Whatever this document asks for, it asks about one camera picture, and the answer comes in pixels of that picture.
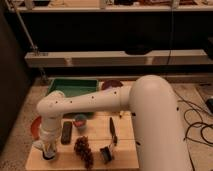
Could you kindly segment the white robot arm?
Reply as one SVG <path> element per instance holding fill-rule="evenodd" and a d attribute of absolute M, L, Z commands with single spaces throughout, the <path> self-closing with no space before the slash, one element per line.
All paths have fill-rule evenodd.
<path fill-rule="evenodd" d="M 67 98 L 54 91 L 37 104 L 45 157 L 56 155 L 62 116 L 68 113 L 129 111 L 140 171 L 193 171 L 180 111 L 172 86 L 157 75 L 142 76 L 130 86 Z"/>

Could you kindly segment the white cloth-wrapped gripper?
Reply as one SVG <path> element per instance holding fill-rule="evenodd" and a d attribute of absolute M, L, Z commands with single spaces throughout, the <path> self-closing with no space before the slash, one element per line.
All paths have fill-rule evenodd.
<path fill-rule="evenodd" d="M 41 124 L 39 126 L 39 138 L 44 141 L 43 142 L 43 151 L 44 153 L 48 153 L 49 143 L 50 145 L 50 154 L 51 156 L 55 156 L 57 152 L 56 143 L 55 142 L 58 137 L 61 135 L 61 117 L 43 117 L 41 119 Z"/>

